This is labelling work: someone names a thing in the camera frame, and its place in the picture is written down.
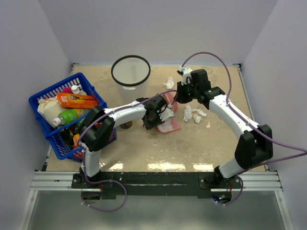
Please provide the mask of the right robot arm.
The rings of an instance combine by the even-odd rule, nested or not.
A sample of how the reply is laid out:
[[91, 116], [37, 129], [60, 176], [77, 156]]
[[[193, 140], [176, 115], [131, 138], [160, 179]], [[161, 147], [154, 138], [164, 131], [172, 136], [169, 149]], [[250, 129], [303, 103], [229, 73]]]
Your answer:
[[263, 137], [271, 138], [272, 129], [249, 119], [227, 99], [222, 89], [212, 87], [206, 70], [180, 67], [177, 72], [182, 80], [177, 82], [176, 101], [187, 104], [197, 100], [222, 119], [238, 138], [234, 158], [214, 169], [208, 180], [210, 187], [225, 188], [234, 176], [273, 157], [272, 143]]

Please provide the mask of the pink dustpan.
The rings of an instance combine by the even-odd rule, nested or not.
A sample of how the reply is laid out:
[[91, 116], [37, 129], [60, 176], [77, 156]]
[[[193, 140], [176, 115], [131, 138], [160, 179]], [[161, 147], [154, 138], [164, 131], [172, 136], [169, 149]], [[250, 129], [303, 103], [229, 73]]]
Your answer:
[[170, 133], [180, 130], [180, 124], [176, 119], [167, 119], [163, 124], [158, 125], [157, 130], [160, 133]]

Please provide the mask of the pink hand brush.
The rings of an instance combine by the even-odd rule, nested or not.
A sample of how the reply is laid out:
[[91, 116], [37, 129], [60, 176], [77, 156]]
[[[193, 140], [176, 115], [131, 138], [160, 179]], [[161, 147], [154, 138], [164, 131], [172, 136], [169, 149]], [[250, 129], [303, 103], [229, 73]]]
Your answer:
[[171, 109], [174, 113], [178, 111], [178, 104], [174, 101], [175, 93], [174, 92], [168, 92], [162, 95], [163, 98], [166, 100], [168, 105], [172, 105]]

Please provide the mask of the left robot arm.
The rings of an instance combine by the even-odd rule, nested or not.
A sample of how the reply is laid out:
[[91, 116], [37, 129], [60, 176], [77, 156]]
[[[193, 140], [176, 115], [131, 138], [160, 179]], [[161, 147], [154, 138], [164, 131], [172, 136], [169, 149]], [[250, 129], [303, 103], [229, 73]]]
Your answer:
[[166, 99], [157, 94], [151, 98], [138, 98], [116, 108], [94, 107], [79, 127], [78, 145], [83, 149], [82, 182], [89, 188], [99, 184], [99, 160], [101, 149], [109, 142], [114, 128], [141, 119], [147, 130], [163, 124], [174, 115]]

